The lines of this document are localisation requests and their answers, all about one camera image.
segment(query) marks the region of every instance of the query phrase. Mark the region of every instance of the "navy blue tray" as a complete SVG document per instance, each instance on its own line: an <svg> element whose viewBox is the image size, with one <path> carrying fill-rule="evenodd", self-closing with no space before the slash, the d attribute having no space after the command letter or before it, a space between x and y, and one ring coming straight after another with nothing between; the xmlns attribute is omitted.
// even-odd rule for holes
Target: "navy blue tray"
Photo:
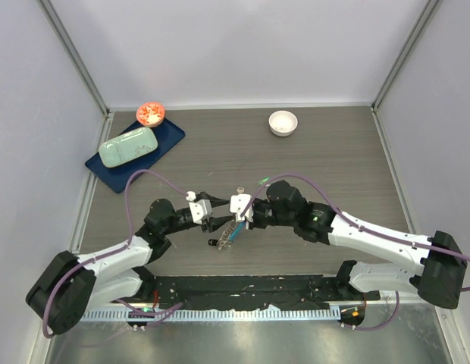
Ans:
<svg viewBox="0 0 470 364"><path fill-rule="evenodd" d="M137 129L141 126L142 125L136 121L121 134ZM121 193L126 188L127 180L132 173L139 169L151 168L153 164L155 164L164 154L169 152L169 150L178 144L185 136L184 131L166 118L158 127L154 128L154 134L158 140L158 148L149 154L143 155L142 157L134 159L124 165L107 168L102 163L100 155L96 153L91 159L85 162L85 166L114 192Z"/></svg>

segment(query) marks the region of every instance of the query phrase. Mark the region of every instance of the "gray table surface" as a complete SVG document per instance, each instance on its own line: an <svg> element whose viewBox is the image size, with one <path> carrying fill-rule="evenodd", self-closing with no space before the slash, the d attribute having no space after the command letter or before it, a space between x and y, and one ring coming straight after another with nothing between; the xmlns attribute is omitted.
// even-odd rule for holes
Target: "gray table surface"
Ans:
<svg viewBox="0 0 470 364"><path fill-rule="evenodd" d="M237 187L255 192L264 177L299 172L319 183L343 210L389 228L406 231L406 222L370 108L294 108L299 119L293 135L280 138L268 128L276 108L168 111L166 117L186 137L158 161L153 171L184 190L229 198ZM133 112L115 113L110 137L135 121ZM305 183L288 181L307 200L322 202ZM143 175L130 189L135 228L150 204L167 198L174 208L186 200L153 176ZM226 215L227 208L215 210ZM334 274L343 260L379 262L345 248L308 243L288 227L243 231L235 243L218 251L204 234L192 229L169 236L176 244L149 265L157 275ZM127 238L124 195L101 181L96 185L82 253L103 249Z"/></svg>

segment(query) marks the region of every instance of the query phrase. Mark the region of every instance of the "small bowl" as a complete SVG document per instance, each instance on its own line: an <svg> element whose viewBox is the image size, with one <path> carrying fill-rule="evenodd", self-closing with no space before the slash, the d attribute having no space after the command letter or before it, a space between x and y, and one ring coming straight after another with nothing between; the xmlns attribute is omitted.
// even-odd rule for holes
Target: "small bowl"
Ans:
<svg viewBox="0 0 470 364"><path fill-rule="evenodd" d="M137 109L136 118L144 127L157 127L165 119L165 107L159 102L147 102Z"/></svg>
<svg viewBox="0 0 470 364"><path fill-rule="evenodd" d="M297 128L297 118L292 112L276 111L268 119L272 133L279 137L287 137Z"/></svg>

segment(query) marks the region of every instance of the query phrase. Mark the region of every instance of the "white wall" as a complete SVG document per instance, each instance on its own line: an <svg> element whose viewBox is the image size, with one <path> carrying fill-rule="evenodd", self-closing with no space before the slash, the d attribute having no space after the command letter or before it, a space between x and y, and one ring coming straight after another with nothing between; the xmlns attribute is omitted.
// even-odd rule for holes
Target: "white wall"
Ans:
<svg viewBox="0 0 470 364"><path fill-rule="evenodd" d="M447 231L470 255L470 0L439 7L381 120L418 229ZM470 334L470 293L459 309Z"/></svg>
<svg viewBox="0 0 470 364"><path fill-rule="evenodd" d="M52 0L105 102L372 102L425 0Z"/></svg>
<svg viewBox="0 0 470 364"><path fill-rule="evenodd" d="M101 123L38 4L0 2L0 364L29 360L24 299L69 246Z"/></svg>

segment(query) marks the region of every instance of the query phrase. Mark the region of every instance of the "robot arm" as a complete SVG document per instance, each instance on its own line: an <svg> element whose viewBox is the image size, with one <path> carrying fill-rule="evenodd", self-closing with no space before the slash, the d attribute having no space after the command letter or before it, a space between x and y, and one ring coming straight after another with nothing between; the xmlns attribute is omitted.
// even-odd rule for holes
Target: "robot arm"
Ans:
<svg viewBox="0 0 470 364"><path fill-rule="evenodd" d="M176 211L166 199L154 201L129 247L108 258L95 260L97 256L126 246L127 241L90 254L59 253L27 294L28 306L43 317L53 287L68 271L91 258L93 262L80 268L53 300L48 325L54 334L70 330L88 309L123 297L147 300L154 290L155 280L144 265L161 258L171 246L166 235L198 226L212 232L233 220L232 215L212 217L212 206L227 205L228 200L203 192L190 193L188 201L190 207Z"/></svg>
<svg viewBox="0 0 470 364"><path fill-rule="evenodd" d="M292 227L295 234L309 242L349 247L390 262L376 265L344 262L334 281L335 289L345 300L350 300L355 293L399 290L416 292L436 306L457 307L466 262L443 253L394 243L355 228L330 206L306 201L285 180L272 184L267 189L267 199L255 199L245 214L242 212L251 199L247 194L232 196L229 201L207 193L190 192L186 199L189 207L179 210L174 210L166 199L154 201L144 225L135 233L128 248L108 258L95 260L97 256L126 246L127 242L91 254L74 256L67 251L58 254L28 293L27 304L43 317L53 287L66 272L91 258L94 260L78 269L53 299L48 326L55 334L75 326L87 309L123 297L146 301L155 289L155 279L144 265L166 252L171 245L167 235L197 226L212 232L234 220L246 221L248 229ZM213 207L229 203L231 215L212 216ZM412 235L361 221L345 212L343 215L357 226L366 226L378 234L460 253L454 239L440 231L434 237Z"/></svg>
<svg viewBox="0 0 470 364"><path fill-rule="evenodd" d="M344 246L377 256L391 263L369 265L344 262L338 272L339 291L399 290L417 293L435 306L455 309L464 280L466 262L418 248L412 243L434 245L460 253L453 237L437 231L434 237L394 231L342 212L358 226L365 226L381 235L397 237L410 246L395 243L349 225L330 206L307 202L301 193L285 180L267 189L267 200L256 199L252 205L249 228L291 226L302 239Z"/></svg>

